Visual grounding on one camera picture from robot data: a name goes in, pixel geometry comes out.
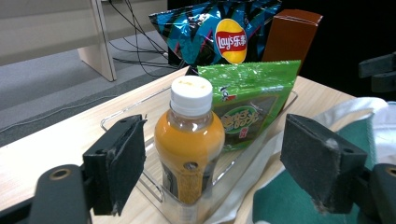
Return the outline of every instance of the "lay's chip bag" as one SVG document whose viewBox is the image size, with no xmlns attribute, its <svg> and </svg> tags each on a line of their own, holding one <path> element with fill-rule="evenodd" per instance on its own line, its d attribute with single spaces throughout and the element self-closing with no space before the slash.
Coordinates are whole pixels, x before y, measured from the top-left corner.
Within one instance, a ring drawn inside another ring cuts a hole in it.
<svg viewBox="0 0 396 224">
<path fill-rule="evenodd" d="M 192 66 L 259 62 L 278 0 L 208 1 L 149 15 L 168 47 Z"/>
</svg>

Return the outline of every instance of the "orange juice bottle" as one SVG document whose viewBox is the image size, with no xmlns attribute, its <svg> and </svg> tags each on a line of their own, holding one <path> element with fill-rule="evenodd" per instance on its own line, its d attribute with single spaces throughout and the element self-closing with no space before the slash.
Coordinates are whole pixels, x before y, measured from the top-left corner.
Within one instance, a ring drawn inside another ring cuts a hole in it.
<svg viewBox="0 0 396 224">
<path fill-rule="evenodd" d="M 163 186 L 183 203 L 194 203 L 212 185 L 224 145 L 224 128 L 211 110 L 212 89 L 203 77 L 178 77 L 172 83 L 170 109 L 155 127 Z"/>
</svg>

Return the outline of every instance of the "wooden table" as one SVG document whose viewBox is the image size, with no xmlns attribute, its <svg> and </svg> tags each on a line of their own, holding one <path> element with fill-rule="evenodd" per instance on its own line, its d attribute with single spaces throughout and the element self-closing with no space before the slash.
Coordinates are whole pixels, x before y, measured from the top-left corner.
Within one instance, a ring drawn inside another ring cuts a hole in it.
<svg viewBox="0 0 396 224">
<path fill-rule="evenodd" d="M 34 196 L 37 179 L 48 169 L 63 164 L 82 164 L 82 154 L 105 131 L 100 127 L 103 118 L 169 87 L 172 80 L 183 76 L 186 69 L 176 71 L 113 100 L 54 124 L 37 133 L 0 148 L 0 210 Z M 294 90 L 298 99 L 287 113 L 313 117 L 333 105 L 353 96 L 333 90 L 303 77 L 297 77 Z M 284 125 L 279 122 L 276 129 Z M 256 188 L 281 167 L 278 155 L 269 160 L 261 179 L 246 195 L 234 223 L 247 223 Z M 93 223 L 168 223 L 166 218 L 135 188 L 121 217 L 93 217 Z"/>
</svg>

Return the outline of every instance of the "snack package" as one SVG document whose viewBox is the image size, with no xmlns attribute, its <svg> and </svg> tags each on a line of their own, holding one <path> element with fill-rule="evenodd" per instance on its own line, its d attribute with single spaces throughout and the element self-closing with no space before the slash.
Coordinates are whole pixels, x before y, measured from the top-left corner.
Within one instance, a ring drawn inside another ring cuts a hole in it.
<svg viewBox="0 0 396 224">
<path fill-rule="evenodd" d="M 168 47 L 191 66 L 259 62 L 268 36 L 265 24 L 280 5 L 277 0 L 208 1 L 148 17 Z"/>
<path fill-rule="evenodd" d="M 224 150 L 248 147 L 288 99 L 300 61 L 198 66 L 213 85 L 213 111 L 226 136 Z"/>
</svg>

